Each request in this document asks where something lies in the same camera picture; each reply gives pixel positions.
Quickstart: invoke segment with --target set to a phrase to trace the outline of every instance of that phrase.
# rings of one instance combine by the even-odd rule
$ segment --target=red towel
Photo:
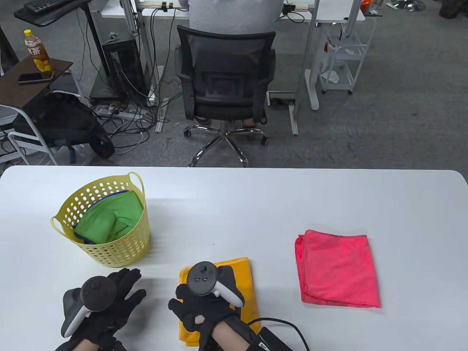
[[[340,236],[307,230],[296,239],[294,248],[303,302],[381,308],[366,235]]]

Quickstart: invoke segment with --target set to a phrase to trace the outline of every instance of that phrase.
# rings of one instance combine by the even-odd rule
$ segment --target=gray shirt
[[[190,28],[217,34],[272,31],[283,0],[179,0],[189,9]]]

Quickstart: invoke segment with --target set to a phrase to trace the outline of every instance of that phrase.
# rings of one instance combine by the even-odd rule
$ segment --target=chair wheel
[[[267,146],[268,145],[268,137],[263,135],[262,140],[260,141],[260,144],[262,146]]]

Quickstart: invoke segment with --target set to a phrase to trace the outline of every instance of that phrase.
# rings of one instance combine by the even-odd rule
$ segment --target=green towel
[[[85,243],[106,244],[122,238],[138,223],[143,207],[134,191],[108,196],[96,202],[75,227]]]

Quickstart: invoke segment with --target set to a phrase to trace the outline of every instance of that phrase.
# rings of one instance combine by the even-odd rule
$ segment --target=basket handle
[[[59,232],[60,234],[62,234],[64,237],[66,237],[66,238],[68,239],[68,237],[65,235],[65,233],[62,232],[62,231],[55,225],[54,219],[55,219],[55,220],[58,220],[58,219],[55,218],[55,217],[52,217],[52,218],[51,218],[51,226],[52,226],[52,228],[54,228],[57,232]]]
[[[145,186],[143,185],[143,181],[141,180],[141,177],[140,175],[137,173],[137,172],[130,172],[128,174],[128,176],[130,177],[130,174],[133,174],[135,177],[138,178],[138,180],[140,181],[140,185],[141,185],[141,192],[143,193],[143,195],[145,194]]]

